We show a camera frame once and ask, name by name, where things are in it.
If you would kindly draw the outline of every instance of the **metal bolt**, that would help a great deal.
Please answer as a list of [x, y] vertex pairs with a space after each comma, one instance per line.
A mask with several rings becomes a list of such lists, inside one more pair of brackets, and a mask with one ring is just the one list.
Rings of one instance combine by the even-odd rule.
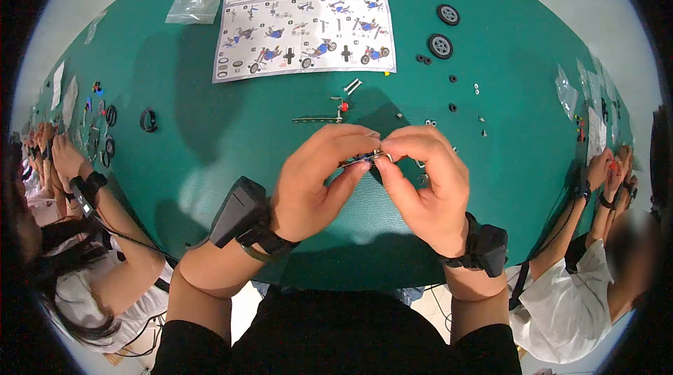
[[355, 83], [355, 85], [354, 85], [353, 87], [351, 87], [351, 89], [350, 89], [348, 92], [346, 92], [346, 93], [348, 93], [348, 95], [350, 96], [351, 93], [355, 92], [355, 89], [357, 89], [358, 86], [361, 85], [361, 84], [362, 84], [362, 81], [361, 81], [361, 80], [358, 80], [358, 81]]
[[358, 83], [359, 81], [360, 81], [360, 79], [356, 78], [355, 80], [353, 80], [352, 82], [350, 82], [348, 86], [344, 87], [344, 88], [343, 88], [343, 91], [344, 91], [344, 92], [348, 92], [348, 91], [350, 90], [350, 88], [353, 87], [353, 85], [354, 85], [355, 83]]

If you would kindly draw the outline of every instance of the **wrist strap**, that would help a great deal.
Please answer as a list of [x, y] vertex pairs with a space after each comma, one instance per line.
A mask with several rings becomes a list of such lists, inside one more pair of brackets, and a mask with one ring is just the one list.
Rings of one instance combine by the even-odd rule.
[[608, 202], [608, 200], [605, 199], [605, 191], [599, 196], [598, 198], [600, 200], [600, 204], [605, 207], [606, 209], [609, 210], [614, 210], [614, 198], [612, 199], [612, 202]]

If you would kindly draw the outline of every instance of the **right hand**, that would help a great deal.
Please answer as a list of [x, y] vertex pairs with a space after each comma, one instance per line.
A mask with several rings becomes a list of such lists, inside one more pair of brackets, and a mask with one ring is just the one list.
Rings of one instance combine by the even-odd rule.
[[385, 156], [375, 159], [383, 187], [402, 219], [437, 253], [445, 257], [463, 255], [469, 174], [449, 141], [435, 127], [422, 125], [393, 131], [381, 148], [395, 162], [405, 156], [425, 162], [429, 186], [416, 190], [395, 163]]
[[594, 156], [591, 162], [589, 162], [587, 180], [589, 181], [591, 191], [595, 191], [605, 178], [608, 177], [608, 170], [610, 170], [610, 164], [613, 160], [612, 151], [609, 148], [605, 148], [600, 155]]

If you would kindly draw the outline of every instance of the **paper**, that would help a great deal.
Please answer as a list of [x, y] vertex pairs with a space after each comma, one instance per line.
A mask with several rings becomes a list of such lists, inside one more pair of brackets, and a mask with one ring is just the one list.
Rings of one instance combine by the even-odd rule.
[[63, 98], [63, 124], [65, 125], [65, 130], [67, 131], [70, 128], [70, 121], [73, 118], [73, 110], [75, 108], [75, 100], [77, 99], [77, 77], [73, 76], [68, 85], [68, 89], [65, 90], [65, 97]]
[[592, 107], [590, 107], [589, 134], [587, 135], [589, 141], [589, 146], [587, 148], [587, 165], [591, 162], [594, 156], [601, 154], [605, 149], [607, 143], [607, 131], [608, 128], [605, 126], [605, 123], [603, 123], [601, 117]]
[[213, 83], [396, 71], [388, 0], [223, 0]]
[[65, 61], [61, 63], [59, 68], [54, 71], [54, 94], [51, 98], [51, 110], [54, 110], [59, 105], [61, 101], [61, 79], [63, 79], [63, 67], [65, 66]]

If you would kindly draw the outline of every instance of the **green table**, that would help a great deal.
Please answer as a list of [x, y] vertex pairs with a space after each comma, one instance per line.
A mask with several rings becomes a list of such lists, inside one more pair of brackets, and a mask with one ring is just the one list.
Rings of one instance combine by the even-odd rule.
[[[437, 121], [470, 169], [468, 209], [480, 221], [507, 229], [509, 262], [522, 261], [540, 236], [571, 160], [584, 161], [586, 144], [576, 141], [576, 125], [559, 106], [554, 79], [559, 63], [579, 90], [576, 58], [593, 71], [586, 46], [537, 0], [389, 1], [396, 74], [330, 72], [211, 84], [219, 15], [211, 26], [167, 25], [173, 0], [117, 0], [93, 42], [83, 44], [85, 28], [63, 54], [63, 91], [74, 75], [80, 85], [73, 123], [87, 96], [97, 105], [89, 85], [100, 80], [118, 120], [110, 129], [116, 143], [112, 165], [104, 170], [98, 162], [96, 168], [109, 171], [156, 243], [180, 257], [185, 243], [206, 236], [240, 175], [273, 190], [284, 160], [320, 127], [291, 118], [331, 113], [335, 104], [329, 97], [340, 96], [341, 87], [359, 77], [364, 84], [346, 122], [369, 125], [385, 136], [407, 121]], [[446, 26], [435, 15], [442, 3], [459, 10], [459, 26]], [[451, 39], [451, 59], [430, 66], [416, 62], [417, 53], [428, 55], [430, 33]], [[458, 82], [449, 83], [449, 74]], [[46, 116], [51, 95], [45, 88], [38, 104], [43, 117], [60, 111]], [[448, 110], [450, 102], [457, 112]], [[147, 107], [157, 114], [154, 134], [138, 125]], [[404, 114], [401, 121], [397, 110]], [[584, 107], [578, 110], [585, 115]], [[621, 116], [621, 137], [629, 140], [624, 107]], [[405, 170], [409, 178], [420, 174], [409, 163]], [[433, 251], [410, 233], [368, 174], [337, 220], [258, 277], [288, 286], [389, 289], [427, 285], [443, 276]]]

